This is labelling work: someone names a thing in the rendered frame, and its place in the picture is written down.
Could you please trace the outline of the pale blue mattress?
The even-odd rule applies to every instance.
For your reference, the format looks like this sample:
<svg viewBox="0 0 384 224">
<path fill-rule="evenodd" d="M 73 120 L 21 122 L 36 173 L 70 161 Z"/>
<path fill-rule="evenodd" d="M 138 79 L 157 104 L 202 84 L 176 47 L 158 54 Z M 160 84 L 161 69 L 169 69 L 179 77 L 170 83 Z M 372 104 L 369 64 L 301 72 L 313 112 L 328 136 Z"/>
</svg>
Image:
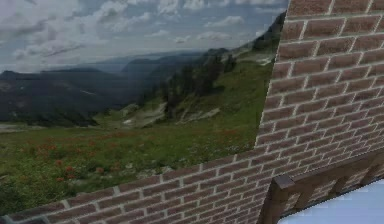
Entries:
<svg viewBox="0 0 384 224">
<path fill-rule="evenodd" d="M 278 224 L 384 224 L 384 180 L 282 218 Z"/>
</svg>

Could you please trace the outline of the brown wooden bed frame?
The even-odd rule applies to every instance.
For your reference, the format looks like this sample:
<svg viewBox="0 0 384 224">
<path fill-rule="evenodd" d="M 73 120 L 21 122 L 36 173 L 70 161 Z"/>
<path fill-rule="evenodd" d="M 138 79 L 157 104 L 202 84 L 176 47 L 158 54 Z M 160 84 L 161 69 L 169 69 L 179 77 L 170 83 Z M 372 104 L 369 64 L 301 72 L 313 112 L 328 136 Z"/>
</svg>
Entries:
<svg viewBox="0 0 384 224">
<path fill-rule="evenodd" d="M 256 224 L 277 224 L 283 217 L 383 179 L 376 174 L 382 165 L 384 148 L 294 177 L 273 177 Z M 335 184 L 327 195 L 310 203 L 314 190 L 331 181 Z"/>
</svg>

